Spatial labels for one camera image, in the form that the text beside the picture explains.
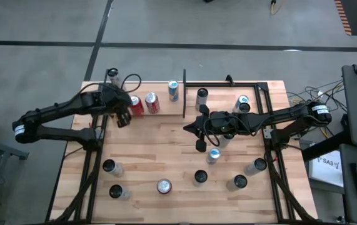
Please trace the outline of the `silver slim can black lid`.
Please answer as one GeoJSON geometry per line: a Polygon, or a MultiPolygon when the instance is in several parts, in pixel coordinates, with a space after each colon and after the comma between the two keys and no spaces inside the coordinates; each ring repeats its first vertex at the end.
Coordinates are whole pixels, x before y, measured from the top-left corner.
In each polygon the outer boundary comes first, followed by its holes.
{"type": "Polygon", "coordinates": [[[267,162],[263,158],[257,158],[252,163],[244,167],[247,176],[254,176],[267,168],[267,162]]]}
{"type": "Polygon", "coordinates": [[[114,184],[109,188],[109,195],[113,199],[127,200],[130,197],[130,192],[125,186],[114,184]]]}
{"type": "Polygon", "coordinates": [[[248,180],[244,175],[236,175],[226,183],[226,187],[229,191],[237,191],[247,186],[248,180]]]}
{"type": "Polygon", "coordinates": [[[107,159],[103,162],[103,170],[116,177],[121,177],[124,174],[122,164],[113,159],[107,159]]]}

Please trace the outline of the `red zero sugar cola can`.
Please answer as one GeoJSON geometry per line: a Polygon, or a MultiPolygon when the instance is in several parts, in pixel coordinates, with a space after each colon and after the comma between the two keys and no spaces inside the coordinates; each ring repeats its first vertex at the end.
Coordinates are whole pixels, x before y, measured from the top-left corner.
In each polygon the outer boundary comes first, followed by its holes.
{"type": "Polygon", "coordinates": [[[172,190],[172,184],[169,179],[160,179],[156,186],[160,194],[169,194],[172,190]]]}

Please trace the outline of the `silver slim can green print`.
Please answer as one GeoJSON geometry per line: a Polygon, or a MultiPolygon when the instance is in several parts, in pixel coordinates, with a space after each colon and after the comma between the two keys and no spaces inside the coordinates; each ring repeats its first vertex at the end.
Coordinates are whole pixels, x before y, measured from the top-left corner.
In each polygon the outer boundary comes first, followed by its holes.
{"type": "Polygon", "coordinates": [[[110,68],[107,70],[106,74],[113,85],[116,85],[119,88],[121,87],[122,80],[120,78],[118,69],[110,68]]]}

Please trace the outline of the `silver Celsius Arctic Vibe can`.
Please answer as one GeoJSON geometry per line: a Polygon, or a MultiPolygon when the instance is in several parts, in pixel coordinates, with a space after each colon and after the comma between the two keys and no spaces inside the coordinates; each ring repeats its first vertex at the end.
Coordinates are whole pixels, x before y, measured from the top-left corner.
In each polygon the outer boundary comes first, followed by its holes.
{"type": "Polygon", "coordinates": [[[193,185],[195,187],[202,186],[208,180],[208,174],[204,170],[197,170],[194,174],[193,185]]]}
{"type": "Polygon", "coordinates": [[[202,104],[206,104],[208,98],[208,90],[205,88],[199,88],[196,95],[195,108],[199,111],[199,107],[202,104]]]}

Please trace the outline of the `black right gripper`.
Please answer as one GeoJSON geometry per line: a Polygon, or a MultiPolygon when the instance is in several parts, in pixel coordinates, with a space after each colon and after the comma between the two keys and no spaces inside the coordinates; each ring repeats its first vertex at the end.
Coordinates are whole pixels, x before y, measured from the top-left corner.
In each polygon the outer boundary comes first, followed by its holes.
{"type": "Polygon", "coordinates": [[[226,111],[213,111],[210,112],[207,105],[202,104],[199,107],[200,116],[196,117],[196,121],[184,127],[184,130],[196,135],[196,150],[203,153],[206,151],[206,141],[218,147],[219,136],[225,134],[232,134],[235,136],[234,131],[234,117],[226,111]]]}

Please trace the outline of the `red Coca-Cola can white script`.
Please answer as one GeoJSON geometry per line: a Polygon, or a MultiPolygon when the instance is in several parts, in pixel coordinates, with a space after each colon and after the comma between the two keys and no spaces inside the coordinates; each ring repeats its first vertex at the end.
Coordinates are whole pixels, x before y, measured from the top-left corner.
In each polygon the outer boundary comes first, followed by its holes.
{"type": "Polygon", "coordinates": [[[158,96],[154,92],[149,92],[146,95],[145,103],[151,114],[156,114],[160,111],[158,96]]]}

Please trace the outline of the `black aluminium table frame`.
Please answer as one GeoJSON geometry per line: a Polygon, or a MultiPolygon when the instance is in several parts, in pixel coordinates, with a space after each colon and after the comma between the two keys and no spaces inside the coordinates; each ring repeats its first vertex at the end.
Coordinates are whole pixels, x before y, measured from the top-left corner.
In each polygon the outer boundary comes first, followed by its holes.
{"type": "Polygon", "coordinates": [[[296,217],[268,172],[251,177],[240,191],[226,187],[247,163],[264,155],[267,141],[262,134],[236,137],[213,165],[206,162],[204,153],[197,152],[196,137],[183,127],[198,115],[195,100],[199,88],[208,90],[207,105],[212,111],[231,110],[242,94],[249,97],[252,112],[271,109],[266,82],[238,81],[234,87],[227,81],[196,82],[183,83],[182,116],[134,117],[122,129],[115,118],[108,119],[102,153],[94,155],[91,164],[100,169],[105,160],[113,159],[122,164],[124,174],[114,177],[99,172],[94,192],[84,197],[83,214],[90,216],[92,223],[274,223],[278,218],[296,217]],[[197,170],[208,174],[200,187],[193,185],[197,170]],[[160,179],[171,181],[169,194],[158,192],[160,179]],[[125,186],[129,199],[113,199],[109,188],[114,184],[125,186]]]}

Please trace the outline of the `raised wooden shelf board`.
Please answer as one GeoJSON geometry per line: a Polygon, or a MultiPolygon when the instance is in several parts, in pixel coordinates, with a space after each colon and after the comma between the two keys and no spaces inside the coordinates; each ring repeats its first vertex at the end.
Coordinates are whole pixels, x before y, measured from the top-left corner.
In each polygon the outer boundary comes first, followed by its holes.
{"type": "Polygon", "coordinates": [[[168,84],[166,82],[142,82],[137,90],[129,93],[130,96],[140,98],[144,108],[142,116],[182,116],[184,106],[182,83],[179,83],[178,94],[179,97],[177,101],[170,101],[168,84]],[[160,110],[156,114],[150,113],[145,103],[145,97],[148,93],[155,93],[158,97],[160,110]]]}

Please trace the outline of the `black desk leg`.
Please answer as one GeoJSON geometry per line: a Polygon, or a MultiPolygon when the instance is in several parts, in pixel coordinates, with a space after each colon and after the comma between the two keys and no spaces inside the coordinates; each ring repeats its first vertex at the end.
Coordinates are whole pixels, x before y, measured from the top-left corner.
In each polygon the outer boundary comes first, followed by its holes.
{"type": "Polygon", "coordinates": [[[334,150],[337,150],[341,144],[346,144],[348,141],[349,132],[341,131],[329,139],[302,150],[303,160],[310,161],[322,155],[328,154],[334,150]]]}

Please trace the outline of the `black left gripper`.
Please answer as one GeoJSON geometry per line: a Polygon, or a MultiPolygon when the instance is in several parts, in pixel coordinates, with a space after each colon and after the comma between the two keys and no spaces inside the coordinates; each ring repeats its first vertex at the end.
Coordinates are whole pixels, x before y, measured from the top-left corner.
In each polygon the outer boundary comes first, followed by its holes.
{"type": "Polygon", "coordinates": [[[129,108],[132,106],[132,100],[128,93],[118,86],[106,83],[100,85],[101,102],[103,108],[101,114],[115,114],[118,118],[117,125],[123,128],[131,123],[131,113],[129,108]]]}

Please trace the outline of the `white paper sheet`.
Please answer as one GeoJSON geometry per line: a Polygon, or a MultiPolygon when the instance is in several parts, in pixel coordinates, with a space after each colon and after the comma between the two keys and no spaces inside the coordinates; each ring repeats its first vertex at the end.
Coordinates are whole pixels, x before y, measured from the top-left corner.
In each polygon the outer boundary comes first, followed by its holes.
{"type": "Polygon", "coordinates": [[[309,161],[308,176],[311,179],[343,187],[341,153],[332,151],[309,161]]]}

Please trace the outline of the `silver Celsius can yellow print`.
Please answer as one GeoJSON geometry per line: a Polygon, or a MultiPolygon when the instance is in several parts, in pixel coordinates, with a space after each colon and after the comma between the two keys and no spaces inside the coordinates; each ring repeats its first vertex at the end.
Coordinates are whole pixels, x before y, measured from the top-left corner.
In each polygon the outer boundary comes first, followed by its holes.
{"type": "Polygon", "coordinates": [[[218,140],[219,140],[219,148],[224,149],[228,146],[228,144],[232,141],[234,138],[234,135],[232,134],[225,134],[225,135],[220,135],[218,140]]]}

